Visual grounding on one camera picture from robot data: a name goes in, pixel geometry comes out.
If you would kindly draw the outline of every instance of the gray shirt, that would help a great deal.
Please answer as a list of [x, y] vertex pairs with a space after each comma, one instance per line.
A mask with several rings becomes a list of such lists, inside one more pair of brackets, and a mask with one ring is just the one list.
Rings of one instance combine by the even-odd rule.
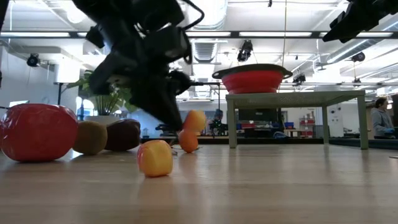
[[375, 136], [386, 136], [384, 130], [394, 127], [389, 114], [383, 110], [373, 108], [371, 111], [371, 117]]

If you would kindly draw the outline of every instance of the white planter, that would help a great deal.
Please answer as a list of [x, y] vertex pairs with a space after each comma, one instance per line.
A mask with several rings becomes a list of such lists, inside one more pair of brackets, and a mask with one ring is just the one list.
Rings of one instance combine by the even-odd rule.
[[120, 118], [115, 116], [85, 116], [85, 121], [96, 121], [103, 125], [109, 125], [119, 120]]

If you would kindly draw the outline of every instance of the toy fruit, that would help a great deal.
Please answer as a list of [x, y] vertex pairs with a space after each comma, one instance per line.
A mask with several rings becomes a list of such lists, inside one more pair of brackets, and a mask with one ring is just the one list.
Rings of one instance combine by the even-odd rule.
[[79, 123], [73, 150], [87, 156], [97, 155], [104, 150], [107, 138], [105, 125], [95, 121], [82, 121]]
[[123, 119], [109, 124], [105, 149], [115, 152], [127, 151], [140, 143], [141, 125], [135, 119]]
[[206, 125], [206, 115], [200, 110], [191, 110], [185, 118], [183, 128], [201, 132]]
[[186, 153], [191, 153], [198, 148], [196, 132], [184, 129], [178, 134], [178, 142]]
[[64, 106], [21, 104], [2, 117], [1, 148], [19, 162], [47, 162], [64, 156], [75, 143], [78, 124]]
[[169, 175], [173, 170], [172, 148], [163, 140], [152, 140], [140, 146], [137, 162], [147, 177]]

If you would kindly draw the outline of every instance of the person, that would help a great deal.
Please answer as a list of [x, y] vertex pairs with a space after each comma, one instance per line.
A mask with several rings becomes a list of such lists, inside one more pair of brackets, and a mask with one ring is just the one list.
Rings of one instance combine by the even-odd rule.
[[220, 122], [221, 123], [221, 120], [223, 119], [223, 116], [224, 116], [223, 111], [220, 110], [220, 109], [217, 109], [216, 113], [214, 114], [213, 119], [209, 119], [206, 122], [206, 135], [210, 135], [211, 136], [213, 134], [214, 135], [218, 135], [219, 134], [218, 130], [216, 128], [213, 128], [213, 124], [216, 123], [216, 122]]
[[375, 139], [394, 139], [394, 127], [387, 112], [388, 101], [386, 98], [376, 100], [374, 108], [371, 110], [371, 117]]

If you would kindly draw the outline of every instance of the potted plant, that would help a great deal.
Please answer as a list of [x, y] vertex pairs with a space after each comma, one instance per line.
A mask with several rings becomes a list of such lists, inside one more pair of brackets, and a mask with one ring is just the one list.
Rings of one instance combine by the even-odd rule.
[[67, 88], [81, 86], [81, 98], [83, 100], [90, 100], [94, 104], [94, 110], [97, 111], [96, 116], [85, 116], [85, 121], [97, 121], [101, 124], [111, 124], [119, 120], [118, 117], [113, 116], [115, 111], [126, 109], [129, 112], [137, 110], [134, 105], [128, 103], [131, 94], [127, 88], [111, 85], [110, 95], [95, 95], [90, 90], [88, 79], [93, 73], [92, 70], [86, 70], [84, 77], [80, 78], [75, 83], [70, 83]]

